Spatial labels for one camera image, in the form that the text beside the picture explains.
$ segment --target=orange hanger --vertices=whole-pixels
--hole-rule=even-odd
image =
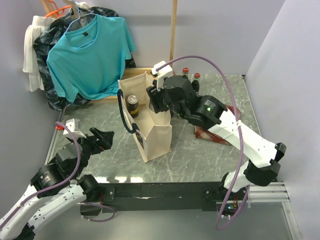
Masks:
[[[48,17],[50,17],[52,15],[55,18],[61,17],[61,16],[63,16],[65,14],[65,9],[69,9],[69,8],[72,7],[71,5],[68,5],[68,6],[64,6],[64,7],[58,9],[58,6],[54,1],[52,1],[52,0],[47,0],[47,1],[49,3],[52,3],[55,6],[55,10],[50,12],[50,13],[48,13],[47,15],[45,15],[44,16],[45,18],[48,18]]]
[[[59,9],[57,9],[57,10],[54,10],[54,11],[52,11],[52,12],[49,12],[47,15],[45,15],[44,17],[45,18],[48,18],[48,17],[50,17],[51,15],[54,15],[54,14],[56,14],[56,15],[54,15],[54,17],[61,17],[61,16],[63,16],[64,14],[65,14],[65,9],[70,9],[70,8],[72,8],[72,6],[71,5],[68,5],[68,6],[64,6],[64,7],[62,7],[62,8],[59,8]]]

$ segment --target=black bag handle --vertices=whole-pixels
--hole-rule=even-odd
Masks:
[[[117,97],[118,97],[118,104],[119,104],[119,109],[120,109],[120,115],[121,115],[121,119],[123,122],[123,125],[125,127],[125,129],[130,133],[130,134],[134,134],[137,130],[139,130],[138,125],[133,122],[132,123],[132,129],[129,128],[129,126],[127,125],[126,119],[125,119],[125,115],[124,115],[124,110],[122,107],[122,102],[121,102],[121,98],[124,97],[124,92],[119,89],[117,92]]]

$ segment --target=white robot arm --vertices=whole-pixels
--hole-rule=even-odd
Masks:
[[[0,218],[0,240],[33,239],[39,229],[72,205],[99,197],[102,189],[92,175],[84,175],[77,180],[77,185],[71,188],[68,186],[70,180],[76,179],[88,165],[91,155],[111,148],[115,133],[99,131],[92,127],[90,131],[93,135],[88,136],[80,132],[75,123],[78,123],[76,119],[67,121],[69,131],[79,137],[77,142],[80,152],[77,151],[76,144],[68,143],[48,164],[39,169],[21,199],[3,218]],[[46,204],[59,191],[65,189],[67,191],[62,196]]]
[[[156,64],[152,74],[158,77],[154,86],[146,89],[155,113],[171,110],[189,123],[200,126],[209,132],[227,140],[240,149],[238,126],[241,125],[243,137],[243,153],[249,158],[240,168],[239,175],[232,188],[236,193],[241,188],[253,183],[267,186],[279,173],[278,161],[284,156],[286,146],[283,143],[272,143],[241,121],[237,122],[234,114],[213,96],[199,96],[198,81],[192,83],[181,75],[173,76],[172,68],[164,61]],[[223,187],[228,190],[235,172],[227,173],[223,179]]]

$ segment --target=plaid cloth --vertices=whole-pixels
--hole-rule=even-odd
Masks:
[[[235,114],[234,111],[234,107],[230,106],[230,105],[226,105],[226,107],[233,113]],[[240,110],[237,108],[237,113],[238,116],[240,118],[241,116],[241,112]],[[211,141],[211,142],[215,142],[215,143],[220,143],[220,144],[224,144],[224,145],[231,145],[229,142],[227,142],[226,140],[224,140],[223,138],[219,137],[218,135],[211,133],[207,130],[204,130],[202,127],[200,126],[194,126],[194,135],[197,139],[204,139],[207,141]]]

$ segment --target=marble tabletop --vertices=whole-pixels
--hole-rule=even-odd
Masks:
[[[228,75],[227,78],[241,111],[241,121],[260,134],[243,77]],[[202,74],[199,82],[200,95],[212,95],[224,104],[232,103],[221,76]],[[80,129],[85,134],[91,134],[91,127],[115,132],[112,148],[91,156],[82,172],[92,174],[100,183],[219,182],[238,164],[239,151],[235,147],[195,138],[194,126],[184,119],[171,119],[172,151],[144,163],[134,137],[123,126],[116,101],[68,107],[61,121],[65,123],[72,118],[80,120]],[[53,154],[68,140],[58,131],[54,143]]]

